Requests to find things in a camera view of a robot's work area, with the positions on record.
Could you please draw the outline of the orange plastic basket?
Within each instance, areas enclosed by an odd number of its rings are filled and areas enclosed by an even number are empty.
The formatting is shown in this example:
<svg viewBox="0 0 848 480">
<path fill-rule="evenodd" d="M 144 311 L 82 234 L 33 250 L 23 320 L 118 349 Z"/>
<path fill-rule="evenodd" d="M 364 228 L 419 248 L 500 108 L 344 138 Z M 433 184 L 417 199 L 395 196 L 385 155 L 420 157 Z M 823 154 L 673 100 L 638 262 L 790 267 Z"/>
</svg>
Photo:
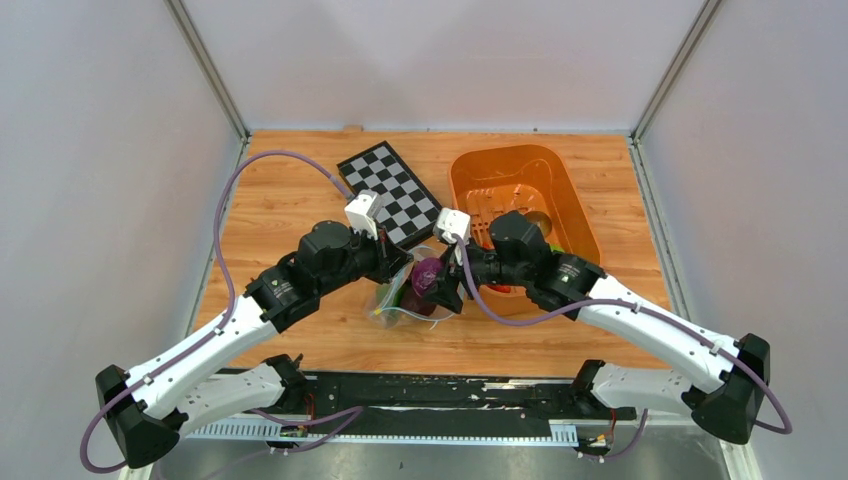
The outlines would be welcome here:
<svg viewBox="0 0 848 480">
<path fill-rule="evenodd" d="M 453 204 L 450 209 L 471 216 L 468 241 L 494 248 L 517 270 L 522 285 L 511 293 L 484 287 L 466 299 L 481 299 L 499 316 L 552 313 L 569 306 L 566 317 L 575 320 L 581 301 L 604 278 L 601 251 L 588 215 L 565 167 L 551 149 L 518 145 L 478 150 L 457 158 L 449 171 Z M 543 211 L 552 220 L 544 237 L 530 223 L 528 211 Z M 554 253 L 550 245 L 566 250 Z"/>
</svg>

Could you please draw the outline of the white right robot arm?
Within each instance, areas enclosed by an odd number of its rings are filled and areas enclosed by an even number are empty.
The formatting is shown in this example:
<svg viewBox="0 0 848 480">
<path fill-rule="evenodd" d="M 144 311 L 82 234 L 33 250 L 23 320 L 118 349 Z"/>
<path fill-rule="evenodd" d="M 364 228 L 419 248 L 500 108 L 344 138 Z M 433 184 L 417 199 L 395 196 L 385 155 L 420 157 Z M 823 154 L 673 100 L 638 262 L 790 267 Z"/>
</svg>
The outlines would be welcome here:
<svg viewBox="0 0 848 480">
<path fill-rule="evenodd" d="M 517 211 L 490 225 L 488 247 L 471 236 L 471 218 L 459 210 L 439 213 L 435 236 L 447 249 L 424 298 L 454 313 L 465 290 L 502 324 L 481 296 L 485 286 L 524 289 L 543 310 L 539 322 L 566 317 L 617 335 L 654 355 L 665 369 L 631 369 L 603 360 L 584 362 L 571 403 L 584 417 L 607 408 L 633 407 L 688 415 L 705 432 L 744 445 L 764 424 L 758 414 L 772 400 L 770 345 L 748 333 L 740 338 L 695 325 L 644 299 L 599 265 L 555 251 L 541 229 Z"/>
</svg>

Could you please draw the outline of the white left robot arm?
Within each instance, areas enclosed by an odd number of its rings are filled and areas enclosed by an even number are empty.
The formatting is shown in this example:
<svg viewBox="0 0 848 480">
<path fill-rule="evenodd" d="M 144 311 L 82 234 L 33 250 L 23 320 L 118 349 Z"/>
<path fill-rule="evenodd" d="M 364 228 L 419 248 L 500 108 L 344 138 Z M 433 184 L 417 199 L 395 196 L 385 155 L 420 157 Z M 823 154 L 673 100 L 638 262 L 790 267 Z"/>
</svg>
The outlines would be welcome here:
<svg viewBox="0 0 848 480">
<path fill-rule="evenodd" d="M 259 274 L 191 336 L 128 370 L 103 369 L 95 377 L 98 398 L 125 465 L 154 463 L 193 431 L 243 411 L 298 411 L 306 400 L 306 378 L 288 355 L 228 379 L 212 376 L 317 312 L 324 296 L 361 278 L 388 283 L 412 259 L 383 228 L 371 237 L 339 222 L 319 222 L 296 251 Z"/>
</svg>

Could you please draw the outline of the purple toy onion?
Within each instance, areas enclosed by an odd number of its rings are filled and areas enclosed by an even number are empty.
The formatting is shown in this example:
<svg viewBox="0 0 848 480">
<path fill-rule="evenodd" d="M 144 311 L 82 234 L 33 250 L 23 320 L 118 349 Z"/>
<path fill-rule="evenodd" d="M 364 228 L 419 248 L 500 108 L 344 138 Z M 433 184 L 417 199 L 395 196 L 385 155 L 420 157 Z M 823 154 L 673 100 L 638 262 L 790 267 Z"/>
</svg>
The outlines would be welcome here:
<svg viewBox="0 0 848 480">
<path fill-rule="evenodd" d="M 443 263 L 437 257 L 428 257 L 419 261 L 413 267 L 410 276 L 411 286 L 415 294 L 424 297 L 427 290 L 436 282 L 442 268 Z"/>
</svg>

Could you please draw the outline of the green toy pepper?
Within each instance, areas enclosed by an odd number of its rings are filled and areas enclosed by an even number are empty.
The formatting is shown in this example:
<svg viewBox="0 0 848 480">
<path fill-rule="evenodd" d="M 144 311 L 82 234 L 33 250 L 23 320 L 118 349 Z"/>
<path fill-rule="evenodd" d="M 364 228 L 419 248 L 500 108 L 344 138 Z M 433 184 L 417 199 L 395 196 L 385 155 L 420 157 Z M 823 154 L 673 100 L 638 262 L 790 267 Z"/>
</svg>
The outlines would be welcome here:
<svg viewBox="0 0 848 480">
<path fill-rule="evenodd" d="M 375 292 L 375 309 L 393 306 L 396 294 L 397 287 L 394 284 L 379 285 Z"/>
</svg>

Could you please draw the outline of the dark purple toy apple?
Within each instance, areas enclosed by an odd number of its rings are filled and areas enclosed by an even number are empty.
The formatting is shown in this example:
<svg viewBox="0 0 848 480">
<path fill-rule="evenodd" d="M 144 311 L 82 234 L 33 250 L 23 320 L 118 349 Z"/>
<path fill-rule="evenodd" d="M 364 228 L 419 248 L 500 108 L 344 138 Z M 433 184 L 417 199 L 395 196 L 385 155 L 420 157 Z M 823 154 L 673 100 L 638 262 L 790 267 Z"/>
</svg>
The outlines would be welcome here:
<svg viewBox="0 0 848 480">
<path fill-rule="evenodd" d="M 429 317 L 436 308 L 435 304 L 423 300 L 414 290 L 406 290 L 398 306 L 405 311 L 423 317 Z"/>
</svg>

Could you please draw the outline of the brown toy potato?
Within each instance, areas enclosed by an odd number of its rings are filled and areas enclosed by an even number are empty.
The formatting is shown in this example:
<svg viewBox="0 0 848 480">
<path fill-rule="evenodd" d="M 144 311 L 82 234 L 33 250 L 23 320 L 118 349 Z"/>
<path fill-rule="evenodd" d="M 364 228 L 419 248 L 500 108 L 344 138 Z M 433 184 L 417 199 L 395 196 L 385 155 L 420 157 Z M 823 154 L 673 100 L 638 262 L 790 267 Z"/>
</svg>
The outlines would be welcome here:
<svg viewBox="0 0 848 480">
<path fill-rule="evenodd" d="M 526 219 L 537 226 L 544 237 L 548 237 L 552 232 L 552 220 L 549 215 L 543 211 L 528 211 L 525 214 Z"/>
</svg>

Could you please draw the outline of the clear zip top bag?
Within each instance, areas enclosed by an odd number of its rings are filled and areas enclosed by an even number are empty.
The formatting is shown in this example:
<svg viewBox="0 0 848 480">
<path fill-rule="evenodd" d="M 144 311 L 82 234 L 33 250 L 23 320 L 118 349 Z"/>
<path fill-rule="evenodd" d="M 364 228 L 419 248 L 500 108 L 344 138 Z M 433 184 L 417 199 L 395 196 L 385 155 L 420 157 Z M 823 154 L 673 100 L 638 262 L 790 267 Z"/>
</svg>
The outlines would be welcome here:
<svg viewBox="0 0 848 480">
<path fill-rule="evenodd" d="M 444 307 L 425 302 L 413 288 L 413 275 L 421 262 L 438 258 L 434 248 L 419 245 L 412 249 L 413 261 L 404 266 L 388 283 L 379 284 L 366 301 L 363 313 L 382 328 L 423 322 L 433 329 L 454 316 Z"/>
</svg>

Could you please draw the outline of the red toy chili pepper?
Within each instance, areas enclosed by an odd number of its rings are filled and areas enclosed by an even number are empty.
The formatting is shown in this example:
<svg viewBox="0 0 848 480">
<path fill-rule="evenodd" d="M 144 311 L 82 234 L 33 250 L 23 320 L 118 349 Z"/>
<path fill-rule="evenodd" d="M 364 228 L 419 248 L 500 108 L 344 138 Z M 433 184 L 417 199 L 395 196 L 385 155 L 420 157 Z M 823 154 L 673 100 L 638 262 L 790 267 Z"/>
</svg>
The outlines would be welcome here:
<svg viewBox="0 0 848 480">
<path fill-rule="evenodd" d="M 500 292 L 500 293 L 511 293 L 511 291 L 512 291 L 512 287 L 510 287 L 508 285 L 500 285 L 500 284 L 487 285 L 487 288 L 492 290 L 492 291 L 496 291 L 496 292 Z"/>
</svg>

